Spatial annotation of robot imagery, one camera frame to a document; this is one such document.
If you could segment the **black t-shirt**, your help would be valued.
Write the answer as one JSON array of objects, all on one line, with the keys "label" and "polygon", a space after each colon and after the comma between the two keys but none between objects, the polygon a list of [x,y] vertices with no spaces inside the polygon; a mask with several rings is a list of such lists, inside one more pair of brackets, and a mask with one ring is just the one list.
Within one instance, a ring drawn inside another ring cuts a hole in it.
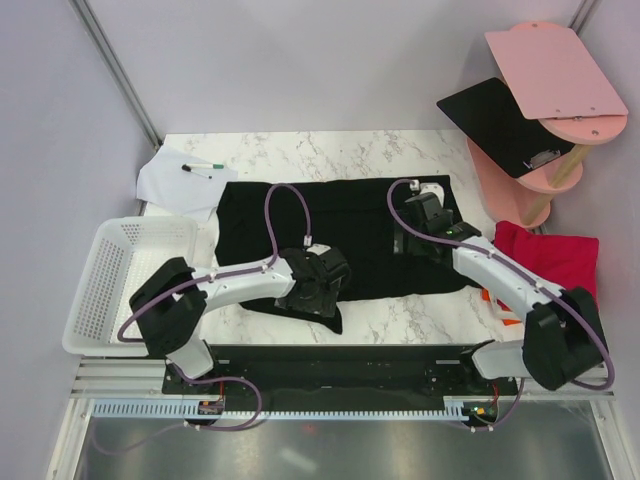
[{"label": "black t-shirt", "polygon": [[[267,258],[273,242],[299,248],[306,231],[314,242],[338,248],[352,276],[340,292],[342,302],[457,292],[471,280],[427,257],[395,255],[386,194],[390,178],[298,183],[293,191],[269,190],[265,182],[230,182],[216,209],[221,266]],[[402,208],[410,190],[393,191]]]}]

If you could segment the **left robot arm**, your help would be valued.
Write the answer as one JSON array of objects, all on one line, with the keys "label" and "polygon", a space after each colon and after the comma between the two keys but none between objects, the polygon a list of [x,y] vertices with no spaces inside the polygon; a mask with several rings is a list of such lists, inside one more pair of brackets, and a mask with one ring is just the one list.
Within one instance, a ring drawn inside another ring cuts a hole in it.
[{"label": "left robot arm", "polygon": [[286,314],[331,320],[350,277],[343,254],[319,244],[217,270],[196,269],[174,257],[130,297],[131,322],[150,357],[170,361],[190,387],[208,393],[220,371],[197,333],[202,317],[228,305],[271,299]]}]

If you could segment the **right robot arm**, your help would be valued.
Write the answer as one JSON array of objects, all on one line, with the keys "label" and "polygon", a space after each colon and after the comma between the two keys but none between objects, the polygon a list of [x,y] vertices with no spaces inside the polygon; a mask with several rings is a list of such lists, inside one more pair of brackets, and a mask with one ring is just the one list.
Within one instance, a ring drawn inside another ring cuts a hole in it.
[{"label": "right robot arm", "polygon": [[549,391],[572,383],[592,391],[613,386],[615,367],[605,342],[594,297],[582,287],[565,289],[509,258],[466,222],[448,224],[436,234],[406,223],[393,205],[394,183],[386,194],[389,212],[407,234],[442,245],[452,270],[494,294],[524,325],[524,337],[488,341],[466,352],[458,381],[477,394],[494,379],[524,377]]}]

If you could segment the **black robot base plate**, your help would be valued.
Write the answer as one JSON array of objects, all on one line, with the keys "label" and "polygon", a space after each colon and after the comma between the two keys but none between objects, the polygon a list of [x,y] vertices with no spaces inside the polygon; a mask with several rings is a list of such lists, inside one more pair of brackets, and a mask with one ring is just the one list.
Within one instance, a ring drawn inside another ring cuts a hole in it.
[{"label": "black robot base plate", "polygon": [[470,370],[466,345],[215,346],[210,377],[190,385],[167,368],[165,394],[221,393],[235,406],[429,407],[447,397],[516,394],[515,380],[484,380]]}]

